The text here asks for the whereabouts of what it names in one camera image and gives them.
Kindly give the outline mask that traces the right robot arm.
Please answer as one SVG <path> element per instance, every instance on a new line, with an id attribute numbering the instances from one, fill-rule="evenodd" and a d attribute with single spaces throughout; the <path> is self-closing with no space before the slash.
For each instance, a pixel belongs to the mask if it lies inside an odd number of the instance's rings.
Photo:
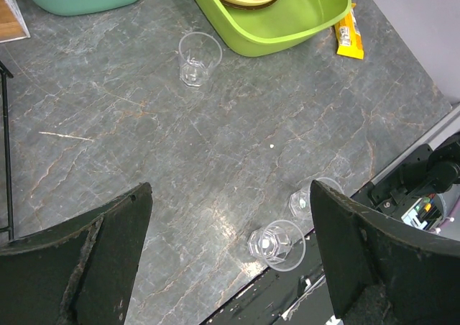
<path id="1" fill-rule="evenodd" d="M 368 182 L 356 200 L 394 217 L 409 207 L 411 198 L 444 193 L 458 183 L 459 133 L 456 133 L 434 150 L 427 144 L 417 147 L 382 180 Z"/>

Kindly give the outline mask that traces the blue ceramic plate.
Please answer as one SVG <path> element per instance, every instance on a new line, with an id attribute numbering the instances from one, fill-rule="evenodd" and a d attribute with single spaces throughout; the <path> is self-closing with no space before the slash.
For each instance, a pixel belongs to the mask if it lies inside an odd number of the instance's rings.
<path id="1" fill-rule="evenodd" d="M 271 0 L 271 1 L 268 1 L 266 3 L 263 3 L 263 4 L 238 4 L 238 3 L 234 3 L 234 2 L 230 2 L 230 1 L 227 1 L 227 0 L 220 0 L 221 3 L 224 5 L 224 6 L 227 6 L 227 7 L 231 7 L 231 8 L 235 8 L 235 9 L 241 9 L 241 10 L 258 10 L 258 9 L 263 9 L 263 8 L 266 8 L 266 7 L 269 7 L 271 5 L 273 5 L 277 0 Z"/>

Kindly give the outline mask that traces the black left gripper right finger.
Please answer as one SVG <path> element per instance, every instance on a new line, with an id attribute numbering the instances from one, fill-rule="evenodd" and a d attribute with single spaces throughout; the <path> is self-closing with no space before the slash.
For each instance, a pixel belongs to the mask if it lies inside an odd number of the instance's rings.
<path id="1" fill-rule="evenodd" d="M 459 242 L 408 226 L 318 180 L 310 186 L 310 207 L 337 318 L 459 323 Z"/>

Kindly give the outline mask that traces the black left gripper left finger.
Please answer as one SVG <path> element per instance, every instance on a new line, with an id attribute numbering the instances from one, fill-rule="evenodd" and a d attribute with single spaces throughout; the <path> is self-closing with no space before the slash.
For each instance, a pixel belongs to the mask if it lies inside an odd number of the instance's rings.
<path id="1" fill-rule="evenodd" d="M 123 324 L 152 213 L 140 183 L 1 246 L 2 324 Z"/>

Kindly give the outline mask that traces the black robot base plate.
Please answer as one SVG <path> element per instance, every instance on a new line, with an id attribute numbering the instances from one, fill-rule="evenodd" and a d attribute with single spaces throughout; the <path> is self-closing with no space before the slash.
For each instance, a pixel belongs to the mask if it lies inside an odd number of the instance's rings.
<path id="1" fill-rule="evenodd" d="M 334 316 L 316 239 L 305 237 L 303 261 L 294 270 L 267 268 L 203 324 L 340 324 Z"/>

